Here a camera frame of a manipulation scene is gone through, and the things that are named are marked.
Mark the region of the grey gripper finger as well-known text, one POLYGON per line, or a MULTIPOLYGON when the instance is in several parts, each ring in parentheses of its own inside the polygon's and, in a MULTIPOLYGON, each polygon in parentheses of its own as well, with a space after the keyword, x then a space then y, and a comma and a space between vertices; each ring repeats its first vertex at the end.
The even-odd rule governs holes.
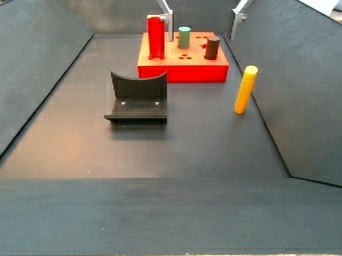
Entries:
POLYGON ((166 24, 168 41, 173 41, 173 11, 168 6, 166 0, 156 0, 162 11, 162 18, 166 24))
POLYGON ((236 7, 232 9, 232 22, 231 22, 231 30, 229 30, 229 40, 235 39, 237 25, 247 19, 247 14, 244 11, 251 5, 252 0, 240 0, 236 7))

